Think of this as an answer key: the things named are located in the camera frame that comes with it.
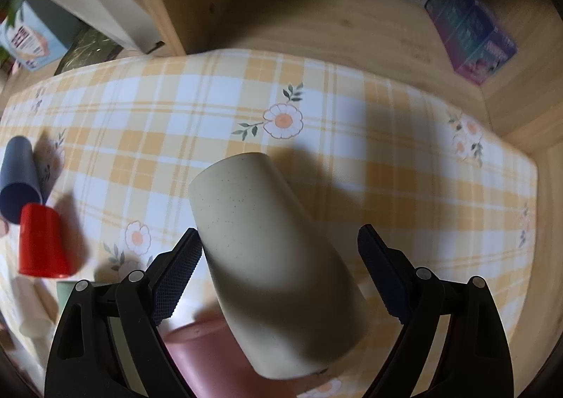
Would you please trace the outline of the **beige speckled cup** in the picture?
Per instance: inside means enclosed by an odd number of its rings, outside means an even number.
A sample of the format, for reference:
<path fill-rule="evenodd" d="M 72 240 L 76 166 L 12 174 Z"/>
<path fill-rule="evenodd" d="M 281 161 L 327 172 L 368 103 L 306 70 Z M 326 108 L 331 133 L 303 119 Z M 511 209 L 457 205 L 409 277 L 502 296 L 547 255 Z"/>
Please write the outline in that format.
<path fill-rule="evenodd" d="M 267 155 L 210 165 L 188 196 L 221 311 L 257 374 L 318 373 L 363 339 L 365 298 Z"/>

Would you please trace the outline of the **green cup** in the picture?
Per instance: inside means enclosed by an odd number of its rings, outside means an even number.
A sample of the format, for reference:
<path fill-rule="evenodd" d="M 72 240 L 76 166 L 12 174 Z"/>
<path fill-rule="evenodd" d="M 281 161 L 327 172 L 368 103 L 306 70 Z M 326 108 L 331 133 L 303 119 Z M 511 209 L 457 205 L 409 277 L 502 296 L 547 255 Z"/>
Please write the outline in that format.
<path fill-rule="evenodd" d="M 61 315 L 64 311 L 65 305 L 67 304 L 71 292 L 74 290 L 76 281 L 57 281 L 56 282 L 56 296 L 58 305 L 58 315 Z"/>

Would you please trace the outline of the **white cup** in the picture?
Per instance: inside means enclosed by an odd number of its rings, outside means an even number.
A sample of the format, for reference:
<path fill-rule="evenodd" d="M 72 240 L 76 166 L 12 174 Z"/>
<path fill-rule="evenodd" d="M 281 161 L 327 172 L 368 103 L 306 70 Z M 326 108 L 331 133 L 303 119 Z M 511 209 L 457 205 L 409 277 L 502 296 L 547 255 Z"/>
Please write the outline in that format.
<path fill-rule="evenodd" d="M 52 321 L 33 282 L 26 277 L 16 276 L 12 278 L 11 286 L 18 331 L 30 339 L 47 338 L 51 333 Z"/>

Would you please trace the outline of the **pink cup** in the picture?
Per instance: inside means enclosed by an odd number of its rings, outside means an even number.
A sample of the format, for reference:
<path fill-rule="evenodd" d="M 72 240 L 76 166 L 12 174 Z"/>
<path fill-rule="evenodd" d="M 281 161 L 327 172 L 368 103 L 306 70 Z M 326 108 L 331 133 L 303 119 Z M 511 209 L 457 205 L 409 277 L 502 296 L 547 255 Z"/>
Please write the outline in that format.
<path fill-rule="evenodd" d="M 257 374 L 220 315 L 172 330 L 163 340 L 197 397 L 283 398 L 295 395 L 289 383 Z"/>

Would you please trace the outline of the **red cup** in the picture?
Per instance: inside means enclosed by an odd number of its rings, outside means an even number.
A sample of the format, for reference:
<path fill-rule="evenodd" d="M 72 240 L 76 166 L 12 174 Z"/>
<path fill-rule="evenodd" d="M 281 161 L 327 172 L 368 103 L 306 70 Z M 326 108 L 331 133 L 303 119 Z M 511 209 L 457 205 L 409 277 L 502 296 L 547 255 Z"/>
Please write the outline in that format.
<path fill-rule="evenodd" d="M 71 261 L 63 246 L 60 216 L 51 207 L 28 203 L 20 218 L 18 271 L 39 278 L 71 275 Z"/>

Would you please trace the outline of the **brown transparent cup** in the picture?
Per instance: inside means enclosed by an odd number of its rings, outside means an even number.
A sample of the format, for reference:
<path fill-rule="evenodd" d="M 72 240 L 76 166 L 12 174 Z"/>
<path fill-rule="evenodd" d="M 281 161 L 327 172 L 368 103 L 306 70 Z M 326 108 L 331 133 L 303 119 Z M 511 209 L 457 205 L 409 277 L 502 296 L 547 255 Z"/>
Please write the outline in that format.
<path fill-rule="evenodd" d="M 4 218 L 0 218 L 0 238 L 8 235 L 10 232 L 10 225 Z"/>

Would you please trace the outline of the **blue cup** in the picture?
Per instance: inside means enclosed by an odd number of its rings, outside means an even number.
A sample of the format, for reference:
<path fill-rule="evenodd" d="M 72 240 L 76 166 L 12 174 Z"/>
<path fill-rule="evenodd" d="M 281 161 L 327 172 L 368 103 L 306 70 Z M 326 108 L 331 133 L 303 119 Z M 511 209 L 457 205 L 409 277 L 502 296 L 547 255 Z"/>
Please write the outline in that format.
<path fill-rule="evenodd" d="M 12 137 L 1 166 L 1 215 L 19 225 L 23 207 L 43 203 L 31 142 L 24 136 Z"/>

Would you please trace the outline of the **yellow plaid tablecloth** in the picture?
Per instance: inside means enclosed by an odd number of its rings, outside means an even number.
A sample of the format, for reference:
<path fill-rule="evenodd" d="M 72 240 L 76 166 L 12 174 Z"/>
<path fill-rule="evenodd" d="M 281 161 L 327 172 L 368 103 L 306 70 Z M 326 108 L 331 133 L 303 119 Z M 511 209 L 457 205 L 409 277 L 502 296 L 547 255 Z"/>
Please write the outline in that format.
<path fill-rule="evenodd" d="M 399 330 L 356 251 L 370 223 L 440 278 L 485 278 L 505 331 L 521 316 L 535 242 L 532 160 L 460 108 L 403 83 L 242 49 L 91 65 L 1 98 L 1 139 L 36 149 L 76 275 L 115 282 L 172 248 L 190 182 L 231 155 L 268 155 L 369 303 L 366 338 L 301 397 L 359 397 Z"/>

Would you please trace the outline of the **purple small box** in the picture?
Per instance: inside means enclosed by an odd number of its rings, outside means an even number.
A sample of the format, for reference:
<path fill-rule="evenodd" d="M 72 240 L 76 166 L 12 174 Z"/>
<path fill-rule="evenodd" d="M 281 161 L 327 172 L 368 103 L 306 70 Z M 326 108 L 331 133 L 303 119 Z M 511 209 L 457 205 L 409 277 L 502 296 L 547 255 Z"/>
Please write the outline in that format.
<path fill-rule="evenodd" d="M 428 0 L 425 8 L 453 70 L 477 86 L 517 53 L 516 42 L 481 0 Z"/>

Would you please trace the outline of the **light blue probiotic box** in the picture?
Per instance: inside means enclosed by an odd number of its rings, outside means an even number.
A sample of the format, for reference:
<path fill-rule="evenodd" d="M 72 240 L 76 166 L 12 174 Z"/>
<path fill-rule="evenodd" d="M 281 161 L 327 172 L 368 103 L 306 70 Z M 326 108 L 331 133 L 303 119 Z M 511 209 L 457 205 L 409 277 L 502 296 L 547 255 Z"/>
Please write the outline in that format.
<path fill-rule="evenodd" d="M 15 13 L 1 23 L 1 46 L 21 66 L 30 71 L 63 58 L 84 24 L 50 0 L 24 1 Z"/>

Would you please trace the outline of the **wooden shelf unit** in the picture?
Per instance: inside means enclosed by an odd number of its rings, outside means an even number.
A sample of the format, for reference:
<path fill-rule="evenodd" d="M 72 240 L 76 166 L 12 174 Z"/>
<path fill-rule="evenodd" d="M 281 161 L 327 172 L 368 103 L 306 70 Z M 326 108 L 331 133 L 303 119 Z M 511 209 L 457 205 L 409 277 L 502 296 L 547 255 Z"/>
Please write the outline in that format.
<path fill-rule="evenodd" d="M 482 86 L 405 0 L 142 0 L 174 55 L 240 47 L 315 58 L 429 91 L 528 154 L 562 148 L 562 0 L 483 0 L 518 51 Z"/>

